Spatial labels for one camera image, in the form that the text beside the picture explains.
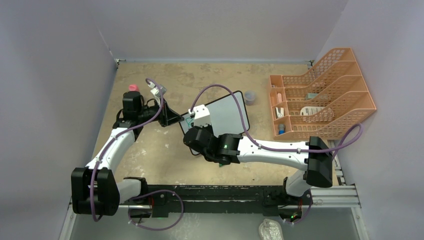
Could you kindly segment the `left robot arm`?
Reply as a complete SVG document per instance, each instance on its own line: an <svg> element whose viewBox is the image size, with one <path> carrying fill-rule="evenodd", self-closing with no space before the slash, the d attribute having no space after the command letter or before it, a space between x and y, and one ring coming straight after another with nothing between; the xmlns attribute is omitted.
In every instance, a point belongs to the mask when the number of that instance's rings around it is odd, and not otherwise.
<svg viewBox="0 0 424 240"><path fill-rule="evenodd" d="M153 105L148 105L138 91L123 94L122 109L116 115L111 134L100 152L85 166L71 173L71 201L76 214L113 216L120 204L131 199L146 203L149 191L143 177L127 177L116 182L114 173L127 150L136 142L144 126L157 121L167 127L183 120L169 108L165 90L152 90Z"/></svg>

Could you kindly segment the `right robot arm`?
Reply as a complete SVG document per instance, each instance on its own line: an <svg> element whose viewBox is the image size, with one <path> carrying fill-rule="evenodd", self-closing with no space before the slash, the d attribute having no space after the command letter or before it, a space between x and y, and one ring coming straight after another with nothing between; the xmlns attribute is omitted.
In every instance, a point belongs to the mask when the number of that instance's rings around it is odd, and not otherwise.
<svg viewBox="0 0 424 240"><path fill-rule="evenodd" d="M282 200L288 204L311 187L333 185L333 155L317 136L299 142L250 140L241 134L214 136L206 127L194 126L185 133L183 143L208 162L222 165L259 162L295 168L297 171L287 177L280 191Z"/></svg>

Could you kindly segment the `small whiteboard black frame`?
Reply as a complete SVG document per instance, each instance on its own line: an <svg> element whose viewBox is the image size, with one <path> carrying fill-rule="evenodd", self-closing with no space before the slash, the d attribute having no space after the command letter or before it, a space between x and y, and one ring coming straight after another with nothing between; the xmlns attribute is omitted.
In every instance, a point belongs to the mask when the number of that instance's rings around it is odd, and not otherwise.
<svg viewBox="0 0 424 240"><path fill-rule="evenodd" d="M236 157L240 153L236 145L250 127L243 93L235 91L205 106L210 112L211 125L190 127L189 113L185 113L180 122L183 143L193 155L202 155L208 161L214 161L215 157L225 160Z"/></svg>

